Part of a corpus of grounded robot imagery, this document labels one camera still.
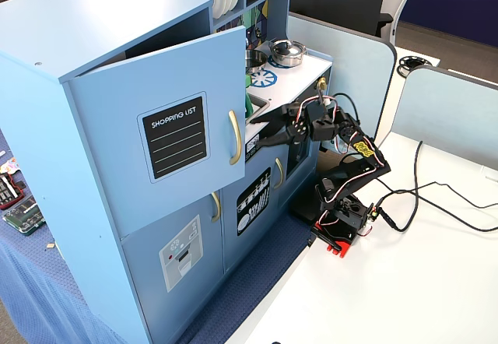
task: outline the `gold cabinet handle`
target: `gold cabinet handle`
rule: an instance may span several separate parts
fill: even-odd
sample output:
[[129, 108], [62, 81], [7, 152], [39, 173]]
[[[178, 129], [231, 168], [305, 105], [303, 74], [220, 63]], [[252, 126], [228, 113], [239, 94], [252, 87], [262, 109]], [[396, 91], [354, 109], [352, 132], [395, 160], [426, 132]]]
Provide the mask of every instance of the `gold cabinet handle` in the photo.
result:
[[275, 162], [277, 164], [277, 167], [279, 167], [279, 170], [280, 170], [280, 182], [275, 185], [275, 187], [273, 188], [274, 190], [276, 190], [277, 188], [279, 188], [282, 185], [282, 183], [283, 183], [283, 166], [282, 166], [282, 163], [280, 162], [280, 159], [278, 157], [275, 159]]
[[215, 192], [211, 193], [212, 198], [216, 203], [216, 215], [211, 218], [211, 222], [216, 222], [221, 217], [221, 202], [219, 202], [219, 197]]
[[230, 122], [232, 122], [233, 132], [235, 133], [235, 139], [237, 140], [237, 153], [230, 159], [230, 165], [235, 165], [239, 162], [240, 156], [242, 156], [242, 137], [240, 136], [239, 123], [237, 122], [235, 112], [228, 112], [228, 117], [230, 118]]

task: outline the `robotic arm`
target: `robotic arm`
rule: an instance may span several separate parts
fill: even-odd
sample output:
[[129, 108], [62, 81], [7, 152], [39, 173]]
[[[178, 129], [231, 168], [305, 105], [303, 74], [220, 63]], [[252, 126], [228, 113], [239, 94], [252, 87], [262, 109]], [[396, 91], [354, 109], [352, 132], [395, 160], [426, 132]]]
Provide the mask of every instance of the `robotic arm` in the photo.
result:
[[[251, 123], [269, 122], [274, 135], [258, 142], [260, 146], [298, 144], [310, 138], [330, 142], [337, 153], [360, 156], [349, 163], [343, 161], [318, 176], [313, 187], [305, 190], [291, 205], [293, 214], [312, 222], [312, 231], [329, 244], [329, 251], [344, 257], [356, 235], [366, 226], [372, 205], [365, 207], [354, 192], [375, 178], [391, 171], [388, 162], [374, 141], [365, 135], [359, 121], [338, 106], [334, 97], [319, 94], [303, 101], [281, 106], [255, 118]], [[329, 99], [333, 107], [327, 108]], [[346, 145], [339, 150], [338, 140]]]

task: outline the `silver pot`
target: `silver pot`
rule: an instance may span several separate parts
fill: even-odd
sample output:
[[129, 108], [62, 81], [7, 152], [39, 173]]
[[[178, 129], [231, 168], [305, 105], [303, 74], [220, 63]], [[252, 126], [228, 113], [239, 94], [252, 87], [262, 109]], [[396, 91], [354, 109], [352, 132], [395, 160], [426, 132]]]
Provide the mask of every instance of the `silver pot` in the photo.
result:
[[246, 74], [261, 71], [268, 61], [268, 56], [264, 52], [257, 50], [246, 50]]
[[273, 60], [282, 66], [292, 68], [301, 65], [307, 53], [303, 44], [289, 39], [270, 40], [268, 43]]

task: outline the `gray partition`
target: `gray partition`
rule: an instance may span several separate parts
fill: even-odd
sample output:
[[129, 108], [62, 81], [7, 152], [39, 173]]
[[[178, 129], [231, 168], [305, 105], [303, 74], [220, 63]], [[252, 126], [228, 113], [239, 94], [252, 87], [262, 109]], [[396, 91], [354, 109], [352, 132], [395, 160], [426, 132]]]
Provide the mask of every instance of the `gray partition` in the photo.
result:
[[[290, 13], [287, 36], [334, 58], [329, 94], [347, 93], [358, 108], [363, 131], [374, 137], [381, 119], [396, 50], [390, 43], [340, 26]], [[339, 104], [350, 114], [344, 97]]]
[[392, 131], [498, 169], [498, 86], [417, 68], [406, 79]]

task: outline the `open cabinet door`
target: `open cabinet door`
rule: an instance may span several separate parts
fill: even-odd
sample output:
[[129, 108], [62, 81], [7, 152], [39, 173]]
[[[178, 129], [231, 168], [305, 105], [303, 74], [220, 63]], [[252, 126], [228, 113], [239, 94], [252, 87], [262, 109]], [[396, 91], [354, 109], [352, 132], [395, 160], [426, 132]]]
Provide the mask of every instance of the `open cabinet door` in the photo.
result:
[[244, 176], [244, 50], [242, 26], [69, 82], [120, 237]]

